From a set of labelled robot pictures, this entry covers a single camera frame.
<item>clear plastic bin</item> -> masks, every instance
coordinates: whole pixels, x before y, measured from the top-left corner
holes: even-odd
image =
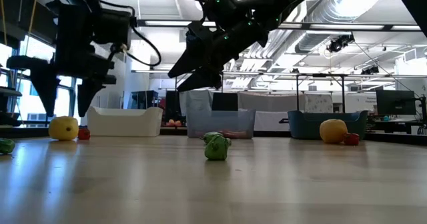
[[[255,110],[247,111],[189,111],[187,136],[201,137],[210,131],[226,132],[239,139],[254,136]]]

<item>table surface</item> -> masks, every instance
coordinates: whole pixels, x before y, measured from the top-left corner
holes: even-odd
[[[427,149],[254,138],[24,139],[0,156],[0,223],[426,223]]]

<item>red tomato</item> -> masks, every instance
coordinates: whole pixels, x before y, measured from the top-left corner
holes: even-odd
[[[88,129],[79,130],[79,139],[80,140],[89,140],[91,138],[91,131]]]
[[[344,136],[344,144],[346,145],[359,145],[359,135],[347,133]]]

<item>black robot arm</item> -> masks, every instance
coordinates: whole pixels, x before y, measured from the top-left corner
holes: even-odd
[[[188,25],[187,48],[168,73],[177,77],[193,72],[179,87],[188,91],[201,87],[220,88],[220,73],[224,64],[238,59],[239,53],[258,42],[264,47],[268,33],[277,29],[289,14],[304,0],[207,0],[203,11],[217,29],[210,31],[201,21]],[[424,0],[403,0],[424,34],[427,34],[427,15]]]
[[[55,55],[51,62],[25,56],[7,60],[12,69],[30,69],[30,80],[39,94],[49,117],[53,116],[59,80],[58,75],[82,78],[78,88],[79,115],[85,115],[95,94],[116,78],[107,72],[114,68],[113,55],[127,51],[131,30],[136,26],[133,13],[101,8],[100,0],[55,0],[46,4],[57,15]],[[95,53],[91,42],[112,43],[112,55],[104,58]]]

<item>desk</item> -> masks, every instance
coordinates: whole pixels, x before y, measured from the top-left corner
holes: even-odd
[[[370,124],[374,125],[373,130],[383,130],[386,133],[406,132],[407,134],[412,134],[412,127],[421,127],[424,125],[420,121],[375,121]]]

